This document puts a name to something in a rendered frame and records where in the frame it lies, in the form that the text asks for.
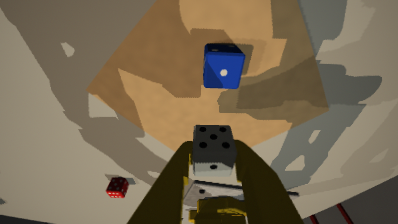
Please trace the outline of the blue die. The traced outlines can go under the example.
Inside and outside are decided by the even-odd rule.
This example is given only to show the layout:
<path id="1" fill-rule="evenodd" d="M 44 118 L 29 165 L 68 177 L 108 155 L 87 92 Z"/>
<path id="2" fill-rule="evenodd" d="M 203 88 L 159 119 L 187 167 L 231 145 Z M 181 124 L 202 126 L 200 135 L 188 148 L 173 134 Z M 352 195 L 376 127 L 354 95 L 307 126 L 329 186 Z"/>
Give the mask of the blue die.
<path id="1" fill-rule="evenodd" d="M 203 64 L 204 87 L 237 89 L 245 57 L 236 45 L 206 44 Z"/>

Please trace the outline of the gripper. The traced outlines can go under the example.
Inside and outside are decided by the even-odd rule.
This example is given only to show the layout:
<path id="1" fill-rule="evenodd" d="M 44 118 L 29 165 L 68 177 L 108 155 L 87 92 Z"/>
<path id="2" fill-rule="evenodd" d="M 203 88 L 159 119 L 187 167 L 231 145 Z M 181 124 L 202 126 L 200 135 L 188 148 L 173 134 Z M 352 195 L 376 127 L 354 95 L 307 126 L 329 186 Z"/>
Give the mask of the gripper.
<path id="1" fill-rule="evenodd" d="M 277 173 L 244 142 L 234 142 L 248 224 L 304 224 Z M 192 151 L 193 141 L 177 149 L 127 224 L 182 224 Z"/>

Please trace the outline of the tan flat mat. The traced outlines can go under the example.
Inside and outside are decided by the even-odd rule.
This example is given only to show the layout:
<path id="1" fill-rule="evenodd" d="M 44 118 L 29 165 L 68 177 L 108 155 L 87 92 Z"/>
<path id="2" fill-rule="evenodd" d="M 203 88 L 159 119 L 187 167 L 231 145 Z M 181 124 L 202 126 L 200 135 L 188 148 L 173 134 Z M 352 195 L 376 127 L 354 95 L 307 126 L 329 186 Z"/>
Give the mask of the tan flat mat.
<path id="1" fill-rule="evenodd" d="M 206 44 L 245 54 L 237 89 L 204 87 Z M 195 125 L 251 148 L 329 111 L 297 0 L 157 0 L 86 91 L 175 152 Z"/>

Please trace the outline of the red die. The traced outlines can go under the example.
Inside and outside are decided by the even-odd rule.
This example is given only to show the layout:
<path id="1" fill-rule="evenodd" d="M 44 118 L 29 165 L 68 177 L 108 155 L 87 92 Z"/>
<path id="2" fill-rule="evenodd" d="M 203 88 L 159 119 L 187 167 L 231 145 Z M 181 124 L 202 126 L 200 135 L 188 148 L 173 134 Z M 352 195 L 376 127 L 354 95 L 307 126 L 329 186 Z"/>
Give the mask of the red die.
<path id="1" fill-rule="evenodd" d="M 129 184 L 125 178 L 112 178 L 106 192 L 113 198 L 124 198 Z"/>

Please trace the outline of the white die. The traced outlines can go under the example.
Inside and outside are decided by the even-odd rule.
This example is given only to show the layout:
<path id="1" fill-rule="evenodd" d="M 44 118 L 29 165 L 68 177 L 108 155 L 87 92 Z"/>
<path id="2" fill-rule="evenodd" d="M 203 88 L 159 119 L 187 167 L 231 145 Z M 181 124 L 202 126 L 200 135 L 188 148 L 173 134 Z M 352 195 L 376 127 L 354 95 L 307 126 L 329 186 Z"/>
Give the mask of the white die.
<path id="1" fill-rule="evenodd" d="M 237 150 L 229 125 L 195 125 L 193 132 L 193 175 L 229 177 Z"/>

